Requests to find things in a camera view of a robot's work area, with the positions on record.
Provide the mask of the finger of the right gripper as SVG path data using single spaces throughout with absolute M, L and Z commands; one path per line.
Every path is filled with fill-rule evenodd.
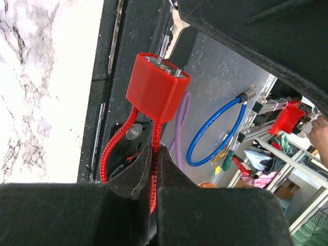
M 327 1 L 179 1 L 178 11 L 327 115 Z

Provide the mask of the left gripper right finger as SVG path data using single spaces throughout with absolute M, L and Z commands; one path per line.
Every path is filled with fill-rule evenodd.
M 292 245 L 276 197 L 256 188 L 201 188 L 160 148 L 157 165 L 159 245 Z

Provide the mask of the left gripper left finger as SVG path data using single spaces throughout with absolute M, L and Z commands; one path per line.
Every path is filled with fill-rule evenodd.
M 152 150 L 106 183 L 1 185 L 1 245 L 145 245 Z

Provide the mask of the small dark key set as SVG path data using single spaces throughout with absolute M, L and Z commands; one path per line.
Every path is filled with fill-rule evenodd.
M 178 2 L 169 1 L 169 3 L 171 6 L 170 13 L 172 17 L 169 19 L 166 26 L 163 44 L 159 53 L 159 57 L 161 59 L 171 58 L 174 49 L 176 48 L 176 45 L 178 43 L 178 40 L 181 36 L 181 33 L 184 29 L 191 26 L 180 18 L 180 14 L 178 11 Z

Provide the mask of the red cable lock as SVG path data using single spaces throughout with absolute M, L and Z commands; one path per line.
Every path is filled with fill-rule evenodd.
M 154 122 L 151 212 L 156 208 L 157 163 L 162 125 L 173 119 L 190 80 L 190 75 L 167 60 L 151 53 L 138 53 L 126 93 L 126 99 L 132 104 L 132 110 L 123 126 L 109 140 L 101 155 L 100 179 L 106 183 L 109 156 L 115 145 L 135 123 L 139 113 Z

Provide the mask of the bystander bare hand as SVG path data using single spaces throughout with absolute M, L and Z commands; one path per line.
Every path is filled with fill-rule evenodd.
M 311 144 L 318 150 L 321 163 L 327 168 L 327 119 L 319 115 L 317 119 L 312 121 L 312 129 L 309 133 Z

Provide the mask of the green handled tool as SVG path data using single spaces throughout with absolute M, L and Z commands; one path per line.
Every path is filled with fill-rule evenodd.
M 234 156 L 234 151 L 229 150 L 226 157 L 225 157 L 225 159 L 224 159 L 224 161 L 223 161 L 223 163 L 222 163 L 222 170 L 223 171 L 226 172 L 226 171 L 229 170 L 229 168 L 231 166 L 233 156 Z

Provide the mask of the red handled tool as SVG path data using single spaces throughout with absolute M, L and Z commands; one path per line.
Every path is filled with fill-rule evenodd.
M 238 167 L 238 169 L 240 170 L 240 172 L 245 175 L 245 176 L 250 176 L 250 172 L 244 167 L 244 165 L 239 161 L 239 159 L 237 157 L 233 157 L 232 161 L 234 162 L 234 164 Z

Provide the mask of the aluminium frame shelving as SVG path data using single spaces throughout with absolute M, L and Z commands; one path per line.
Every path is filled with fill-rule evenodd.
M 276 77 L 270 75 L 244 121 L 241 131 L 233 138 L 229 150 L 250 172 L 243 175 L 238 167 L 229 187 L 261 188 L 273 193 L 284 212 L 300 189 L 296 178 L 317 186 L 314 195 L 290 219 L 290 233 L 295 245 L 327 245 L 327 169 L 312 146 L 301 145 L 307 140 L 312 121 L 320 111 L 298 97 L 272 93 Z M 301 101 L 305 112 L 291 134 L 283 131 L 271 135 L 269 130 L 288 102 Z

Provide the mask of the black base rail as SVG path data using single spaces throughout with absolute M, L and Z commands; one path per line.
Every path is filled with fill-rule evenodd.
M 100 156 L 130 114 L 126 90 L 138 53 L 158 54 L 171 1 L 105 1 L 98 32 L 77 182 L 100 180 Z

